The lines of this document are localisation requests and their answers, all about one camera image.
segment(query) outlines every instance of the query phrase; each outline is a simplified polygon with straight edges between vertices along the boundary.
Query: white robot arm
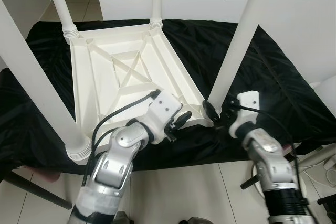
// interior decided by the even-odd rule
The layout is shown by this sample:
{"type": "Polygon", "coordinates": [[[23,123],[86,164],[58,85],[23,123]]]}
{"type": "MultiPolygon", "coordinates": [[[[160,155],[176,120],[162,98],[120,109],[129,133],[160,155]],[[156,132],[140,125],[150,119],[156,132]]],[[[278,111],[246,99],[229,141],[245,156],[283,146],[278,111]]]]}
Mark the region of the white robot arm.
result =
{"type": "MultiPolygon", "coordinates": [[[[237,96],[240,106],[259,110],[259,93],[248,91],[237,96]]],[[[242,189],[260,181],[270,224],[314,224],[308,213],[308,202],[295,182],[295,175],[284,158],[281,144],[264,129],[256,127],[258,113],[239,110],[231,125],[231,137],[243,140],[243,148],[255,163],[258,174],[241,185],[242,189]]]]}
{"type": "MultiPolygon", "coordinates": [[[[165,137],[173,137],[170,130],[174,130],[173,120],[181,108],[182,104],[175,96],[162,91],[145,115],[111,134],[109,149],[100,156],[87,185],[81,187],[68,223],[112,223],[132,173],[132,160],[148,143],[158,144],[165,137]]],[[[182,121],[187,121],[190,116],[187,112],[182,121]]]]}

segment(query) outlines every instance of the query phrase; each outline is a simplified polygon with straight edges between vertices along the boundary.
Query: black wire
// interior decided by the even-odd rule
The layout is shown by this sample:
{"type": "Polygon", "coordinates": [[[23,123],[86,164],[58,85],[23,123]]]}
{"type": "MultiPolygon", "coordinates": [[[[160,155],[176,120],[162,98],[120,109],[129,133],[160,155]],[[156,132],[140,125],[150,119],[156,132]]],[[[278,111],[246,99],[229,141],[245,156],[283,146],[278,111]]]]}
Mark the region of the black wire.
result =
{"type": "Polygon", "coordinates": [[[146,95],[145,97],[143,97],[143,98],[141,98],[141,99],[139,99],[139,100],[137,100],[137,101],[135,101],[135,102],[132,102],[132,103],[126,105],[125,107],[122,107],[121,109],[118,109],[117,111],[114,111],[113,113],[107,115],[104,119],[102,119],[102,120],[97,124],[97,126],[96,126],[96,128],[94,128],[94,131],[93,131],[93,134],[92,134],[91,154],[90,154],[90,156],[89,156],[89,159],[88,159],[88,162],[87,162],[87,165],[86,165],[86,168],[85,168],[85,173],[84,173],[84,177],[83,177],[83,181],[82,181],[82,186],[85,186],[85,184],[86,184],[87,177],[88,177],[88,174],[89,174],[89,169],[90,169],[90,166],[91,166],[91,162],[92,162],[92,160],[94,159],[94,156],[95,156],[95,155],[94,155],[94,154],[95,154],[94,152],[95,152],[95,150],[96,150],[96,148],[95,148],[95,146],[96,146],[96,136],[97,136],[97,132],[98,132],[100,126],[102,126],[107,120],[111,119],[111,118],[114,117],[115,115],[117,115],[117,114],[123,112],[123,111],[126,110],[126,109],[129,109],[130,107],[133,107],[133,106],[135,106],[135,105],[137,105],[137,104],[139,104],[139,103],[141,103],[141,102],[147,100],[149,97],[154,97],[154,96],[156,96],[158,93],[160,93],[159,90],[155,90],[155,91],[150,92],[150,93],[149,93],[148,95],[146,95]]]}
{"type": "MultiPolygon", "coordinates": [[[[253,108],[249,108],[249,107],[244,107],[241,105],[232,105],[233,108],[236,109],[241,109],[241,110],[248,110],[248,111],[253,111],[253,112],[257,112],[263,115],[266,115],[267,117],[271,118],[273,121],[275,121],[281,128],[282,130],[285,132],[285,134],[287,135],[287,138],[289,139],[289,144],[292,148],[292,153],[294,156],[294,164],[295,164],[295,172],[296,172],[296,178],[298,181],[298,186],[299,186],[299,194],[301,199],[304,199],[303,195],[302,195],[302,189],[301,189],[301,181],[300,181],[300,177],[299,177],[299,163],[298,163],[298,156],[296,153],[296,149],[294,147],[294,141],[293,141],[293,137],[292,135],[289,133],[289,131],[286,129],[286,127],[283,125],[283,123],[281,123],[277,118],[275,118],[274,116],[270,115],[269,113],[267,113],[266,111],[263,110],[257,110],[257,109],[253,109],[253,108]]],[[[308,213],[310,214],[310,216],[314,219],[315,224],[319,224],[316,217],[314,216],[314,214],[312,213],[312,211],[310,210],[310,208],[308,207],[308,205],[306,205],[306,208],[308,210],[308,213]]]]}
{"type": "MultiPolygon", "coordinates": [[[[111,132],[115,131],[116,129],[117,128],[110,129],[110,130],[106,131],[104,134],[102,134],[102,136],[98,139],[98,141],[96,142],[95,146],[93,147],[93,149],[91,151],[93,153],[95,153],[98,145],[104,139],[104,137],[106,137],[108,134],[110,134],[111,132]]],[[[86,184],[86,181],[87,181],[87,178],[88,178],[89,169],[90,169],[92,160],[94,159],[94,156],[95,156],[94,154],[90,155],[90,157],[88,159],[88,163],[87,163],[87,166],[86,166],[86,169],[85,169],[85,174],[84,174],[83,181],[82,181],[82,186],[85,186],[85,184],[86,184]]]]}

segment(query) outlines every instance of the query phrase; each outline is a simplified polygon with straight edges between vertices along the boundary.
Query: metal stand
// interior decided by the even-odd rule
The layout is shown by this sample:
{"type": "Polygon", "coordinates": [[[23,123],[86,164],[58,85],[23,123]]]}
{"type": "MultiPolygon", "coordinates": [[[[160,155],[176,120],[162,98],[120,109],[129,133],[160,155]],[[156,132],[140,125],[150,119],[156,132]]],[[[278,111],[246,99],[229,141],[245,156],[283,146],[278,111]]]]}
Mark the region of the metal stand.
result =
{"type": "Polygon", "coordinates": [[[14,186],[17,186],[23,190],[28,191],[29,193],[32,193],[42,199],[46,199],[47,201],[54,203],[60,207],[64,207],[66,209],[72,208],[72,203],[68,202],[55,194],[52,194],[51,192],[43,189],[42,187],[39,187],[35,185],[34,183],[26,180],[25,178],[22,178],[21,176],[17,175],[16,173],[10,172],[5,178],[4,181],[7,181],[8,183],[11,183],[14,186]]]}

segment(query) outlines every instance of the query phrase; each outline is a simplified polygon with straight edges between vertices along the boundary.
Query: white cable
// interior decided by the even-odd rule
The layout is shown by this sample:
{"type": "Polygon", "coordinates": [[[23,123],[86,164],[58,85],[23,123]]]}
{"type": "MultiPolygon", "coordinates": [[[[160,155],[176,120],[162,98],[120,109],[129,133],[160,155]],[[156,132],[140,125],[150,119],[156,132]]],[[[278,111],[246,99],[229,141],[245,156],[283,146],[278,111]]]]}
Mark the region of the white cable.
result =
{"type": "Polygon", "coordinates": [[[330,186],[330,185],[326,185],[326,184],[324,184],[324,183],[322,183],[322,182],[319,182],[319,181],[317,181],[316,179],[314,179],[312,176],[310,176],[306,171],[304,171],[303,173],[305,173],[312,181],[314,181],[314,182],[316,182],[317,184],[320,184],[320,185],[322,185],[322,186],[326,186],[326,187],[329,187],[329,188],[331,188],[331,189],[336,189],[336,185],[335,186],[330,186]]]}
{"type": "Polygon", "coordinates": [[[300,163],[299,163],[299,167],[300,167],[300,168],[310,168],[310,167],[315,167],[315,166],[319,166],[319,165],[323,164],[324,161],[325,161],[325,160],[323,160],[322,162],[319,162],[319,163],[316,164],[316,165],[309,165],[309,166],[300,166],[300,163]]]}
{"type": "Polygon", "coordinates": [[[333,186],[336,186],[336,184],[334,182],[332,182],[329,178],[328,178],[328,172],[330,171],[333,171],[333,172],[336,172],[336,170],[332,170],[332,169],[329,169],[326,171],[326,179],[328,181],[329,184],[333,185],[333,186]]]}

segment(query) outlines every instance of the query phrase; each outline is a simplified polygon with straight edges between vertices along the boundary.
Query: black fabric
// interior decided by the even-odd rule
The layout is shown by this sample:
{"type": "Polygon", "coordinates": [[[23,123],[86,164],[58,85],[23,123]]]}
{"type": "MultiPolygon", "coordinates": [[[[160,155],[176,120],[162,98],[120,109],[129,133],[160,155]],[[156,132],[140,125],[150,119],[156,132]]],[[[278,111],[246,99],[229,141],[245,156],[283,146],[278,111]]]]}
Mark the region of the black fabric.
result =
{"type": "MultiPolygon", "coordinates": [[[[149,20],[79,22],[79,30],[146,24],[149,20]]],[[[201,20],[164,20],[163,31],[200,92],[207,98],[237,24],[201,20]]],[[[74,116],[70,47],[59,22],[38,22],[27,43],[64,104],[74,116]]],[[[257,90],[260,107],[278,118],[296,142],[316,146],[334,142],[336,119],[286,58],[258,27],[230,88],[236,94],[257,90]]],[[[231,111],[223,105],[222,122],[213,128],[194,126],[175,133],[177,141],[149,145],[134,160],[135,170],[160,169],[247,159],[240,141],[227,133],[231,111]]],[[[260,114],[257,124],[282,144],[281,128],[260,114]]],[[[45,167],[81,173],[64,145],[9,70],[0,74],[0,164],[45,167]]]]}

